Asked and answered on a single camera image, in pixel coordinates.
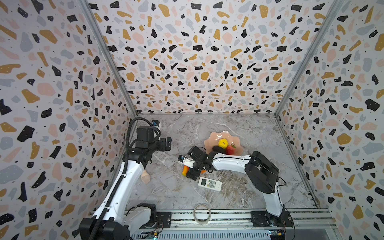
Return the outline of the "orange yellow fake mango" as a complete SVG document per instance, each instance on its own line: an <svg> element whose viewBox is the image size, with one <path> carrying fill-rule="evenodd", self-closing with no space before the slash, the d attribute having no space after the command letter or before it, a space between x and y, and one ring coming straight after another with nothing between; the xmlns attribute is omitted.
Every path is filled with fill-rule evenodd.
<svg viewBox="0 0 384 240"><path fill-rule="evenodd" d="M182 175L183 176L186 176L187 175L187 173L188 173L188 171L189 171L189 167L188 166L183 166L183 171L182 171Z"/></svg>

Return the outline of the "yellow fake apple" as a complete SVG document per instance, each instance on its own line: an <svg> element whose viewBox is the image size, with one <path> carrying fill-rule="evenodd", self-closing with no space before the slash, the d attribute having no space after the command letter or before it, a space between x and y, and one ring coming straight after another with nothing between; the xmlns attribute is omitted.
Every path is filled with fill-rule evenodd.
<svg viewBox="0 0 384 240"><path fill-rule="evenodd" d="M222 147L223 149L226 149L228 147L228 140L227 139L220 139L218 142L218 146Z"/></svg>

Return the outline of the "red fake strawberry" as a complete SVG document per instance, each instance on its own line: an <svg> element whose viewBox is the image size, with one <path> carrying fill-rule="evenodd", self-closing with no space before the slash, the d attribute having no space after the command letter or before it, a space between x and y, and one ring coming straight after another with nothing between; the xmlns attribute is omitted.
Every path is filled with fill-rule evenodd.
<svg viewBox="0 0 384 240"><path fill-rule="evenodd" d="M236 153L236 146L235 145L228 145L226 147L226 154L227 155L235 155Z"/></svg>

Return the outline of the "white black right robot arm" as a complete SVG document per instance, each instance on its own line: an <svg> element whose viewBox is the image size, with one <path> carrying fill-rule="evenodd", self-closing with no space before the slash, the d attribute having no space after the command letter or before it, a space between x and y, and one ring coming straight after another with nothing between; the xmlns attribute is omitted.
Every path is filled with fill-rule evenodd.
<svg viewBox="0 0 384 240"><path fill-rule="evenodd" d="M293 217L281 201L279 187L286 181L279 176L279 169L262 153L254 151L250 155L230 154L229 148L214 146L211 152L192 147L186 155L180 155L178 161L189 170L188 179L196 181L202 171L232 171L246 175L254 188L263 194L265 211L251 212L254 227L293 227Z"/></svg>

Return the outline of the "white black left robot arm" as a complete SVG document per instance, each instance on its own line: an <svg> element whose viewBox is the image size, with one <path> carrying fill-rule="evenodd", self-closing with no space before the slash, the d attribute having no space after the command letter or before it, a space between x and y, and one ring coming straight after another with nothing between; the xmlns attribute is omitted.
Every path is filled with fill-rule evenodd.
<svg viewBox="0 0 384 240"><path fill-rule="evenodd" d="M109 193L92 217L84 218L79 225L83 240L130 240L141 227L157 224L154 204L139 204L129 213L126 205L137 181L151 163L154 152L171 150L172 139L161 136L161 123L148 122L137 128L137 138L127 147L124 161Z"/></svg>

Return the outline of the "white remote control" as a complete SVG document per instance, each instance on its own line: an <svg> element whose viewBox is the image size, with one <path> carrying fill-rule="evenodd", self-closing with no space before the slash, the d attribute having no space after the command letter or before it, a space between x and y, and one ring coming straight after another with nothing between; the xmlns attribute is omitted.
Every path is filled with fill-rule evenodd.
<svg viewBox="0 0 384 240"><path fill-rule="evenodd" d="M198 186L201 188L205 188L205 189L209 189L217 192L220 192L222 190L222 182L204 178L204 177L199 178Z"/></svg>

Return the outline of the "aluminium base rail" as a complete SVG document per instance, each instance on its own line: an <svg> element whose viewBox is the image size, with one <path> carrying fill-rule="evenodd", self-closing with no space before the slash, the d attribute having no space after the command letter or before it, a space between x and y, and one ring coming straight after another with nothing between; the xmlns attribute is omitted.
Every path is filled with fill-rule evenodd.
<svg viewBox="0 0 384 240"><path fill-rule="evenodd" d="M326 209L289 209L293 227L254 227L254 210L165 210L160 226L140 229L133 240L340 240Z"/></svg>

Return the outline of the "pink scalloped fruit bowl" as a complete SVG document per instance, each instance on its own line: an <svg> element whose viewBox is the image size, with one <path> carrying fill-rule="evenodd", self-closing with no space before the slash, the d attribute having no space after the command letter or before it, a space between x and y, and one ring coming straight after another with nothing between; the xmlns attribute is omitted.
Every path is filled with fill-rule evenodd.
<svg viewBox="0 0 384 240"><path fill-rule="evenodd" d="M218 150L224 154L240 156L244 151L240 138L232 136L228 131L211 133L209 138L204 141L204 148L207 150L207 154Z"/></svg>

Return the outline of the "dark fake avocado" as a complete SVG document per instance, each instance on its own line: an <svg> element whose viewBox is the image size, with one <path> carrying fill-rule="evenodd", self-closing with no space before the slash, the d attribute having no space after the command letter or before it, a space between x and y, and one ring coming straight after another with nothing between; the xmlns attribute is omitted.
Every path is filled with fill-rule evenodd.
<svg viewBox="0 0 384 240"><path fill-rule="evenodd" d="M213 152L218 152L218 153L226 153L226 150L225 149L223 149L222 147L219 147L219 146L213 146L212 147L212 151Z"/></svg>

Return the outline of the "beige wooden pestle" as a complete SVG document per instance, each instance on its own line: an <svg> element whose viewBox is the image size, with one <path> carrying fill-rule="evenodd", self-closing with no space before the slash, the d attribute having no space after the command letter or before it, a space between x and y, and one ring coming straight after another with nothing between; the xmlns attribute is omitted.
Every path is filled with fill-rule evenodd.
<svg viewBox="0 0 384 240"><path fill-rule="evenodd" d="M140 179L144 184L148 184L151 181L151 176L146 170L143 170Z"/></svg>

